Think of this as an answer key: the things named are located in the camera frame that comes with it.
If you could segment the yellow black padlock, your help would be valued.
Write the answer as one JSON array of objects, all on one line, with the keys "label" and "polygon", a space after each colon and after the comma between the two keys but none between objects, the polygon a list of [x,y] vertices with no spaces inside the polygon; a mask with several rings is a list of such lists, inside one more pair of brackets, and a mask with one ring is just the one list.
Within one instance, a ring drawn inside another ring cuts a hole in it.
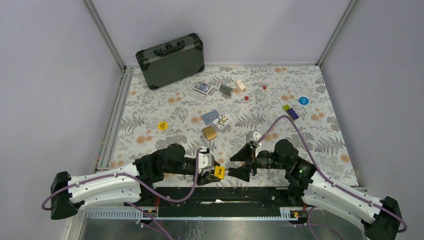
[{"label": "yellow black padlock", "polygon": [[215,166],[212,172],[213,179],[217,181],[222,181],[229,177],[228,172],[229,170],[224,166]]}]

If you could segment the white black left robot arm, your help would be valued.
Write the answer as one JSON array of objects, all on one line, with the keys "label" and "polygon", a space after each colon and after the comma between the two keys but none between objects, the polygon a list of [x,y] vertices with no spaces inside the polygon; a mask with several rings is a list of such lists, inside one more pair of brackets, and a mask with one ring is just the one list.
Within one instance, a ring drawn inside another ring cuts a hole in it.
[{"label": "white black left robot arm", "polygon": [[[163,181],[165,174],[193,177],[186,196],[171,198],[154,190],[153,184]],[[80,176],[59,172],[41,208],[50,212],[52,220],[62,220],[93,206],[136,202],[148,206],[155,198],[181,203],[191,197],[197,186],[220,182],[224,177],[225,168],[215,161],[208,148],[201,146],[191,158],[182,145],[173,143],[112,170]]]}]

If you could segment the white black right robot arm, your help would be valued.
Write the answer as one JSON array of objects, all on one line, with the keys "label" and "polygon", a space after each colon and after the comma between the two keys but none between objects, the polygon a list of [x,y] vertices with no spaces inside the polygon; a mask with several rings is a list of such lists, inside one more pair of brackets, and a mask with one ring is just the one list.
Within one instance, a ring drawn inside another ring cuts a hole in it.
[{"label": "white black right robot arm", "polygon": [[258,169],[284,170],[289,182],[286,198],[291,205],[304,203],[330,212],[356,226],[370,240],[394,240],[399,232],[402,215],[394,198],[380,199],[331,178],[299,157],[287,139],[279,140],[273,151],[260,150],[260,144],[249,141],[230,161],[243,165],[230,169],[228,175],[246,182]]}]

